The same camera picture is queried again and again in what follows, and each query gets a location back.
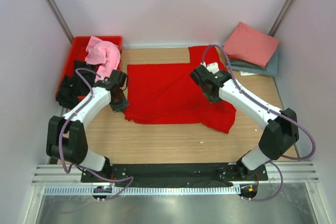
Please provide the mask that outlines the red t-shirt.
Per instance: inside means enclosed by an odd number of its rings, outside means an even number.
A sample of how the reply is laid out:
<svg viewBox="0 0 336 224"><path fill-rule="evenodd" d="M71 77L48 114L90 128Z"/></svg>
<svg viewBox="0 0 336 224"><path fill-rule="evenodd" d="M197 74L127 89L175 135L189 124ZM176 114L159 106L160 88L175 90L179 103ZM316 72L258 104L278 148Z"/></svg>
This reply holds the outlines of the red t-shirt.
<svg viewBox="0 0 336 224"><path fill-rule="evenodd" d="M190 77L206 46L189 47L188 63L128 65L128 102L124 118L139 124L196 124L229 133L236 109L210 103Z"/></svg>

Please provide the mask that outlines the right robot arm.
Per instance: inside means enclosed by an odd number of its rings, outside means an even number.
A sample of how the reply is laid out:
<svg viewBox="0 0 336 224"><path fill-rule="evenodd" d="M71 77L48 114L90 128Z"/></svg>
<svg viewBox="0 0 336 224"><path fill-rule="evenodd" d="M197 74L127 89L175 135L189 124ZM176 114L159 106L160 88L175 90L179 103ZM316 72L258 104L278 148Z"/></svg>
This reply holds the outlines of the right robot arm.
<svg viewBox="0 0 336 224"><path fill-rule="evenodd" d="M244 112L262 130L258 145L237 161L238 177L248 180L269 160L277 160L299 139L297 115L282 110L246 90L230 73L216 63L200 65L190 74L209 102L226 101Z"/></svg>

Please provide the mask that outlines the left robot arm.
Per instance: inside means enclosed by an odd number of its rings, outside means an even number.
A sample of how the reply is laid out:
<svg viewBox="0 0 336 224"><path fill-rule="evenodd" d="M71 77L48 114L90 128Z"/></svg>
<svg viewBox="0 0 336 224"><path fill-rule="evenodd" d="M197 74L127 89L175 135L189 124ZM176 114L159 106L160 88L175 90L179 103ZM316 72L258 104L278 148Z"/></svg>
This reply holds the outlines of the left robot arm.
<svg viewBox="0 0 336 224"><path fill-rule="evenodd" d="M129 105L124 91L129 77L120 70L113 70L109 77L99 77L91 85L81 74L75 73L89 88L88 95L63 116L53 116L48 123L46 154L61 161L65 173L72 166L93 175L100 182L112 181L112 169L107 157L88 147L86 128L94 117L107 105L113 112L124 112Z"/></svg>

